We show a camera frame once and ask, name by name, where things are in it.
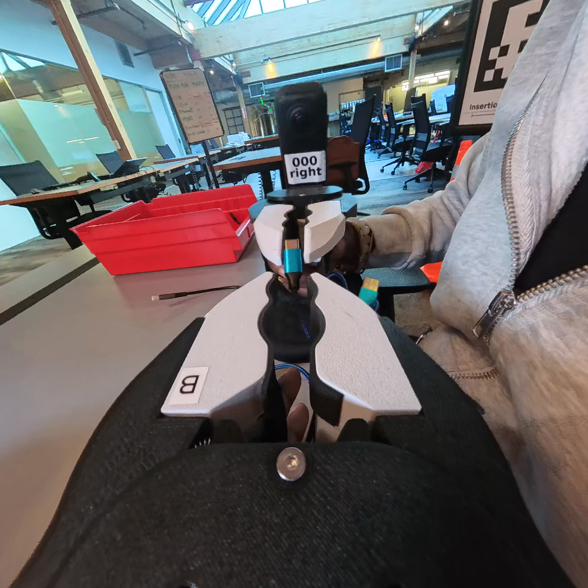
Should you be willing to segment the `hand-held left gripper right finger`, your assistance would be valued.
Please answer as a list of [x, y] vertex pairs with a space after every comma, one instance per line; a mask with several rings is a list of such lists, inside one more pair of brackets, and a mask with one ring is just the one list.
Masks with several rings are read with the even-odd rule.
[[335, 442], [345, 424], [380, 416], [413, 416], [422, 405], [377, 313], [348, 290], [314, 273], [309, 278], [309, 398], [315, 440]]

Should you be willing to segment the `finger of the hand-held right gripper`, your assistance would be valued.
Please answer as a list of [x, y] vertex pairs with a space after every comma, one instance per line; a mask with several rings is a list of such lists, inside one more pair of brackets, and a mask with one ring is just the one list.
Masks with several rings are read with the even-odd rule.
[[262, 256], [276, 266], [283, 266], [284, 224], [292, 205], [268, 204], [254, 221], [254, 234]]
[[346, 219], [340, 201], [311, 203], [305, 217], [298, 220], [299, 238], [304, 264], [320, 261], [341, 241]]

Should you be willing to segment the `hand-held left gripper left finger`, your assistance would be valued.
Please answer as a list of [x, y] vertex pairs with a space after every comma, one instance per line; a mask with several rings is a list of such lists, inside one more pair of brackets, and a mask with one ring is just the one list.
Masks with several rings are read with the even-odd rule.
[[162, 415], [232, 420], [262, 441], [288, 440], [274, 354], [260, 326], [275, 278], [271, 272], [258, 276], [207, 313], [160, 408]]

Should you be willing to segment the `grey usb hub with cable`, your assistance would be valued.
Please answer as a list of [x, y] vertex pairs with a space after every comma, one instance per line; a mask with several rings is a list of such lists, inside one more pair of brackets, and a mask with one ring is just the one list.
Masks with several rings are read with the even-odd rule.
[[151, 300], [154, 302], [160, 300], [172, 300], [172, 299], [179, 299], [179, 298], [186, 298], [188, 296], [198, 296], [204, 295], [207, 293], [215, 293], [215, 292], [224, 292], [224, 291], [231, 291], [231, 290], [238, 290], [242, 286], [239, 285], [229, 285], [229, 286], [220, 286], [215, 288], [207, 288], [207, 289], [199, 289], [199, 290], [191, 290], [191, 291], [184, 291], [184, 292], [175, 292], [175, 293], [164, 293], [161, 295], [153, 295], [151, 296]]

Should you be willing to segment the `red plastic bin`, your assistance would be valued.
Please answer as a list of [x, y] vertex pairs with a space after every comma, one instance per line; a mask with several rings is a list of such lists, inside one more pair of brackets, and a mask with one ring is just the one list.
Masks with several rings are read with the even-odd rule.
[[246, 183], [138, 201], [72, 229], [112, 276], [236, 263], [254, 235]]

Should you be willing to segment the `person's right forearm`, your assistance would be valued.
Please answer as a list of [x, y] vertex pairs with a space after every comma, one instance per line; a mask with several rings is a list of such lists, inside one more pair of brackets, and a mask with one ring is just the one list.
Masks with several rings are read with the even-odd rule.
[[442, 190], [365, 217], [372, 235], [370, 268], [408, 268], [442, 261], [454, 230], [483, 180], [492, 133], [482, 136]]

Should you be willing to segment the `person's right hand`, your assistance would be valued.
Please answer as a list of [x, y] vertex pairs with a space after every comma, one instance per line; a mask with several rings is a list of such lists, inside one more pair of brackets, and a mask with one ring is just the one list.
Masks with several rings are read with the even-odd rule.
[[373, 233], [363, 220], [346, 220], [342, 239], [326, 258], [328, 274], [361, 273], [372, 250]]

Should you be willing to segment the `person's left hand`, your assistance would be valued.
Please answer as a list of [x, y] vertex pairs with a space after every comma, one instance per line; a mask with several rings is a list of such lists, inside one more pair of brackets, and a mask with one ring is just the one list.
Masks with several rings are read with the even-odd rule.
[[302, 374], [296, 367], [289, 367], [277, 381], [285, 406], [288, 441], [303, 442], [311, 416], [306, 404], [297, 400], [302, 386]]

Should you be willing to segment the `dark brown chair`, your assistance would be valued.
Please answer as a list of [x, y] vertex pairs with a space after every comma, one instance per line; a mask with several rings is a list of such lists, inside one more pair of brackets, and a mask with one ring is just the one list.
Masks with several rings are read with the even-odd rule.
[[365, 164], [366, 142], [357, 143], [350, 136], [327, 139], [326, 184], [341, 187], [344, 193], [364, 195], [370, 189]]

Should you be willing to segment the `wooden office desk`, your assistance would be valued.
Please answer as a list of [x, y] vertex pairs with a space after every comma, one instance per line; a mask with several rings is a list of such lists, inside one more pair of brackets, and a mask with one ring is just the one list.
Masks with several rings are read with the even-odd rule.
[[96, 211], [95, 204], [117, 196], [138, 192], [137, 200], [151, 202], [149, 190], [156, 188], [164, 177], [154, 166], [121, 178], [89, 181], [52, 190], [39, 190], [13, 199], [1, 201], [1, 206], [13, 206], [27, 210], [40, 235], [47, 240], [64, 239], [71, 249], [82, 242], [74, 227], [105, 215]]
[[282, 178], [282, 154], [279, 147], [243, 152], [222, 162], [213, 164], [215, 171], [239, 173], [246, 177], [253, 173], [260, 174], [262, 182], [262, 199], [274, 191], [271, 172], [277, 171]]

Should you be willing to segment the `black mesh office chair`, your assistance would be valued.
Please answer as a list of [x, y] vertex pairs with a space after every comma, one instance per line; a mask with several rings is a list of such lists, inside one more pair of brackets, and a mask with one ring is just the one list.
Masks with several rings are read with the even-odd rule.
[[434, 283], [426, 277], [420, 268], [366, 269], [362, 277], [369, 277], [379, 282], [378, 301], [380, 316], [385, 316], [395, 322], [394, 296], [408, 293], [419, 293], [434, 287]]

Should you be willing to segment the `whiteboard on stand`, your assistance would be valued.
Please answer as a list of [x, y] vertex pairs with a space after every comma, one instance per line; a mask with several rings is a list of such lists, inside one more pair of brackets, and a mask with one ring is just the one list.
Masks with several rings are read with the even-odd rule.
[[207, 142], [223, 136], [224, 128], [204, 70], [198, 67], [163, 70], [159, 77], [187, 144], [202, 146], [209, 184], [218, 188]]

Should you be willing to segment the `dark laptop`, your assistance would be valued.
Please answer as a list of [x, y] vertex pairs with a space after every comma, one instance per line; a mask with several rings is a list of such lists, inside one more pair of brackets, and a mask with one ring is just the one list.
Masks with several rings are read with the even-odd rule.
[[113, 172], [111, 172], [112, 178], [121, 178], [123, 176], [133, 175], [141, 171], [142, 165], [146, 162], [147, 158], [136, 158], [128, 159]]

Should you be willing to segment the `printed marker sign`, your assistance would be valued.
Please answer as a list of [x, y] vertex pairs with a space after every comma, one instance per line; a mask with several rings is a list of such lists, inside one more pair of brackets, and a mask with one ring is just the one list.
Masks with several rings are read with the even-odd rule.
[[450, 119], [453, 136], [492, 126], [506, 82], [548, 1], [472, 1]]

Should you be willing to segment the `wooden post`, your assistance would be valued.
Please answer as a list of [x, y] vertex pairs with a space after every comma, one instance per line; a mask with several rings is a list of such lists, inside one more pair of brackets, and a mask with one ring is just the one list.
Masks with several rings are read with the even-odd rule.
[[47, 5], [90, 92], [98, 117], [107, 129], [116, 150], [125, 160], [136, 158], [129, 135], [116, 110], [71, 2], [47, 1]]

